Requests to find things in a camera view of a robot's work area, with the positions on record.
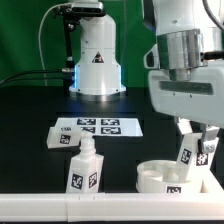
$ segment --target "black table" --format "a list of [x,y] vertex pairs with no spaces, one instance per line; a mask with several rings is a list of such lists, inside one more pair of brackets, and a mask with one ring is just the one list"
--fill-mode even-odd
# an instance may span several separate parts
[[[143,137],[94,137],[97,153],[104,155],[100,191],[106,193],[137,192],[137,165],[176,160],[181,145],[173,118],[153,110],[144,88],[128,88],[126,97],[116,101],[84,102],[65,96],[62,87],[4,87],[0,102],[0,193],[65,192],[70,159],[79,148],[47,148],[49,128],[59,117],[139,120]],[[221,184],[222,158],[221,140],[212,166]]]

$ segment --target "blue light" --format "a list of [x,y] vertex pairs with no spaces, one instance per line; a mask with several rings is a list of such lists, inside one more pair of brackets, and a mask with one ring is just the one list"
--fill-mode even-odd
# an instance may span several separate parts
[[74,67],[74,88],[77,88],[77,66]]
[[120,88],[121,88],[121,66],[119,65],[119,82],[120,82]]

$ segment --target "white plastic part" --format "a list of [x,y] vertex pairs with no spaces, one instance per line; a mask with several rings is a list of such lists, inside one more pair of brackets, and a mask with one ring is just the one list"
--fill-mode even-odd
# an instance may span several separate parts
[[137,190],[140,193],[200,193],[202,178],[180,180],[173,161],[153,160],[137,167]]
[[[148,63],[147,63],[147,57],[148,55],[150,55],[153,57],[153,65],[152,66],[149,66]],[[146,55],[144,56],[144,66],[145,68],[154,68],[154,69],[157,69],[159,68],[159,52],[158,52],[158,45],[157,44],[154,44],[152,49],[146,53]]]
[[[208,0],[213,14],[220,18],[221,0]],[[201,0],[153,0],[156,34],[216,27],[208,17]]]
[[223,190],[206,177],[199,194],[0,194],[0,221],[224,220]]
[[177,126],[182,135],[190,134],[193,132],[190,121],[184,118],[176,118]]
[[121,67],[115,59],[116,24],[104,17],[81,20],[81,59],[75,67],[71,92],[111,95],[126,91],[121,85]]
[[[184,135],[174,169],[179,181],[202,179],[211,167],[215,151],[209,154],[199,153],[198,140],[201,139],[201,136],[201,133]],[[218,138],[214,140],[215,149],[218,141]]]
[[161,81],[169,81],[167,71],[151,71],[149,89],[156,111],[174,117],[183,117],[202,124],[224,128],[224,63],[217,61],[207,67],[191,70],[192,83],[210,83],[213,94],[165,91]]
[[48,148],[62,148],[77,146],[79,144],[82,129],[78,126],[51,127],[47,137]]
[[93,134],[89,131],[82,131],[81,132],[81,139],[83,138],[92,138],[93,137]]
[[103,156],[95,154],[93,138],[83,138],[80,149],[80,154],[71,159],[66,192],[97,193]]

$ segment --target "white bottle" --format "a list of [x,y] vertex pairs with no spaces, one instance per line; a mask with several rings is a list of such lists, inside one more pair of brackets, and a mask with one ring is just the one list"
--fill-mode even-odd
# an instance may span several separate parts
[[95,154],[93,138],[83,138],[80,149],[71,159],[66,193],[97,193],[104,157]]

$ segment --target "sticker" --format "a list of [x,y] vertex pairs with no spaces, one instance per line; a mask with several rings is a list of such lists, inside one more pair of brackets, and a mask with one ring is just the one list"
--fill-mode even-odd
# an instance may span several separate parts
[[119,119],[102,119],[101,120],[101,125],[120,125]]
[[70,140],[71,140],[70,135],[61,135],[60,143],[63,145],[69,145]]
[[82,189],[83,177],[73,173],[72,175],[72,187],[77,188],[79,190]]
[[96,128],[95,127],[81,127],[83,131],[88,131],[91,132],[93,134],[96,133]]
[[93,63],[104,63],[103,58],[100,54],[100,52],[98,52],[95,56],[95,58],[92,61]]
[[94,187],[96,184],[97,184],[97,173],[94,173],[89,177],[89,188]]
[[121,134],[121,129],[120,128],[114,128],[114,127],[105,127],[101,128],[101,134],[106,135],[120,135]]
[[181,193],[181,187],[167,186],[166,193],[168,193],[168,194],[180,194]]
[[187,150],[187,149],[184,149],[183,151],[183,155],[181,157],[181,162],[185,163],[188,165],[189,161],[190,161],[190,158],[191,158],[191,154],[192,152]]
[[197,153],[196,166],[208,165],[208,154]]
[[78,119],[77,125],[96,125],[96,119]]
[[64,128],[61,128],[62,131],[71,131],[71,127],[64,127]]

